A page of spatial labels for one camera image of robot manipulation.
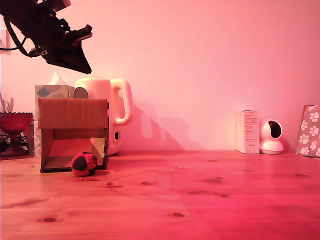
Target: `kettle handle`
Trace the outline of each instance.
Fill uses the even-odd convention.
[[[123,95],[125,115],[123,118],[116,117],[115,124],[118,126],[126,125],[132,120],[133,100],[130,84],[124,79],[112,79],[110,80],[110,84],[115,98],[119,95],[119,90],[122,90]]]

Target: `black cable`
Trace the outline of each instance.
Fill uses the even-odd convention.
[[[26,40],[27,40],[27,37],[25,36],[24,39],[23,39],[23,41],[21,42],[21,45],[25,44]],[[4,47],[0,47],[0,50],[1,50],[1,51],[13,51],[13,50],[17,50],[17,49],[18,49],[17,46],[14,47],[14,48],[4,48]]]
[[[8,32],[12,38],[12,40],[14,41],[16,47],[20,50],[20,52],[27,56],[27,57],[32,57],[31,55],[29,55],[27,53],[27,51],[25,50],[25,48],[21,45],[21,42],[19,41],[15,31],[13,30],[10,21],[8,20],[8,18],[6,18],[5,16],[3,16],[3,21],[5,23],[6,29],[8,29]]]

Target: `tissue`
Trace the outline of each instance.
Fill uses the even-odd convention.
[[[67,85],[67,84],[62,80],[60,75],[57,72],[55,72],[53,74],[51,82],[49,82],[49,85]]]

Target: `cardboard flap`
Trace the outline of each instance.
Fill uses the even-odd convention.
[[[108,128],[106,99],[39,98],[39,129]]]

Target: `white box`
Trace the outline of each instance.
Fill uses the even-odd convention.
[[[236,149],[244,154],[260,153],[259,112],[236,113]]]

